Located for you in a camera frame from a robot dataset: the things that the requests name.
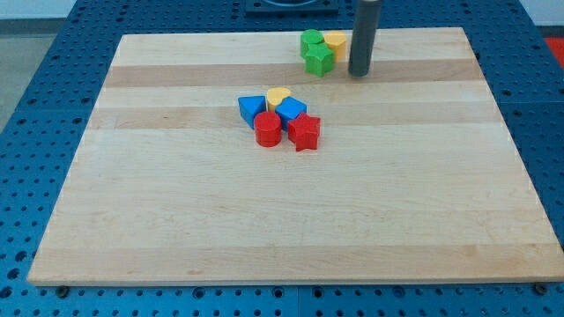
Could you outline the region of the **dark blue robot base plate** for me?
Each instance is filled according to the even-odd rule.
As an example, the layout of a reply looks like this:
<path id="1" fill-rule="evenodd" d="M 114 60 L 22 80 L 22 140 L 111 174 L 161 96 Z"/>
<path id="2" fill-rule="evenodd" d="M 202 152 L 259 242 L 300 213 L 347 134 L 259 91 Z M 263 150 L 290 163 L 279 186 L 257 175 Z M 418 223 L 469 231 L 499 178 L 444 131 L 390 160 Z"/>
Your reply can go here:
<path id="1" fill-rule="evenodd" d="M 243 0 L 246 15 L 337 13 L 338 0 Z"/>

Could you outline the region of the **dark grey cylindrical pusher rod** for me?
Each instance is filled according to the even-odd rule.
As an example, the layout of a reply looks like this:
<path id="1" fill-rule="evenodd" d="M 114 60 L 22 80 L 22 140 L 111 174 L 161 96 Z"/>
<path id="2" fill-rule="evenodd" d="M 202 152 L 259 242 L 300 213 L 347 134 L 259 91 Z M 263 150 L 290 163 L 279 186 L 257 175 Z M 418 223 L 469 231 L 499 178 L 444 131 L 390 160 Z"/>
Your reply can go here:
<path id="1" fill-rule="evenodd" d="M 348 64 L 349 74 L 354 77 L 364 77 L 370 70 L 381 8 L 381 0 L 357 2 Z"/>

